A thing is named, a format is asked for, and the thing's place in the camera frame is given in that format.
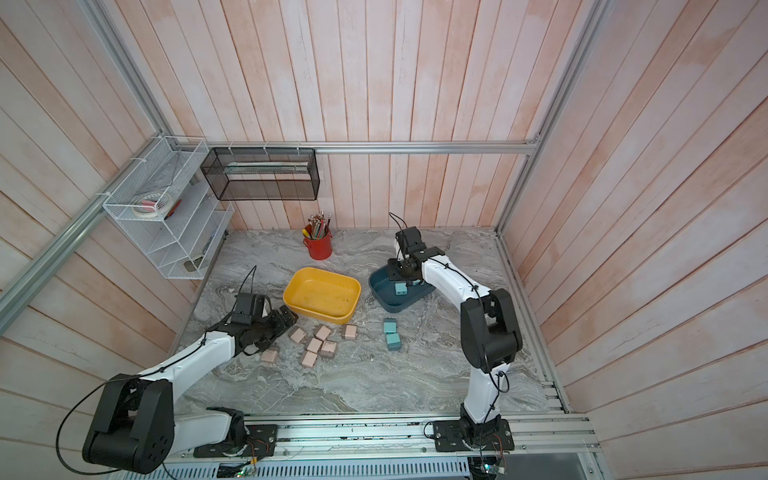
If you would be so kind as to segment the yellow plastic tray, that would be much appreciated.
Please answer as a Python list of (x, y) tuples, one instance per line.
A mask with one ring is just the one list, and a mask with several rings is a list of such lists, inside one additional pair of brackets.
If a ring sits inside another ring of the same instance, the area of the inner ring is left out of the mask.
[(358, 280), (338, 273), (305, 267), (283, 292), (283, 302), (294, 312), (343, 325), (354, 315), (362, 287)]

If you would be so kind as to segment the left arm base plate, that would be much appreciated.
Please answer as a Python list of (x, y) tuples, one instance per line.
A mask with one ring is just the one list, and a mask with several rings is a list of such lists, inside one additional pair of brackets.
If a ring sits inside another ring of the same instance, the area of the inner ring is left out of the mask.
[(237, 433), (216, 444), (196, 447), (194, 458), (256, 458), (261, 460), (274, 454), (278, 426), (276, 424), (245, 425)]

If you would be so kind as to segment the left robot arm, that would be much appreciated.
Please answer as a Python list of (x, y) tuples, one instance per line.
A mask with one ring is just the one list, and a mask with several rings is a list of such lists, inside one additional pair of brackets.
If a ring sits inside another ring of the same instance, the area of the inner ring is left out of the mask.
[(204, 456), (245, 454), (255, 438), (243, 412), (210, 407), (181, 415), (175, 403), (220, 365), (266, 352), (297, 320), (289, 307), (273, 308), (264, 295), (239, 293), (233, 308), (195, 343), (162, 364), (105, 383), (82, 447), (84, 461), (148, 474), (168, 456), (188, 450)]

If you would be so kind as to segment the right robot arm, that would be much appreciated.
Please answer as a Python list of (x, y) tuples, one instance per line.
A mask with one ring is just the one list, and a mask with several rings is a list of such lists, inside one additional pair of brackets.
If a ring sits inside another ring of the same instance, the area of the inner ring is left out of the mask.
[(507, 371), (523, 346), (509, 292), (473, 280), (443, 250), (426, 246), (415, 227), (396, 232), (387, 269), (395, 281), (433, 286), (457, 308), (461, 348), (472, 367), (461, 416), (472, 427), (494, 421), (496, 403), (510, 387)]

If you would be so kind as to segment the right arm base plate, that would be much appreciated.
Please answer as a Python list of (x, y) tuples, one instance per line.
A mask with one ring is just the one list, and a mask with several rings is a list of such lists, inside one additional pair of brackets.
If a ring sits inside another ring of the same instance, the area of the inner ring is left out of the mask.
[(513, 451), (515, 444), (507, 420), (497, 417), (485, 424), (459, 420), (432, 423), (435, 449), (438, 452)]

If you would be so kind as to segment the teal plug top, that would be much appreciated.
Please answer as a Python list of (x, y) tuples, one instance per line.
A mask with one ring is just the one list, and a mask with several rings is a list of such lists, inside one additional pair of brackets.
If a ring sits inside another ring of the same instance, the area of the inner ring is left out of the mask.
[(385, 318), (383, 321), (383, 332), (392, 334), (397, 332), (397, 322), (395, 319)]

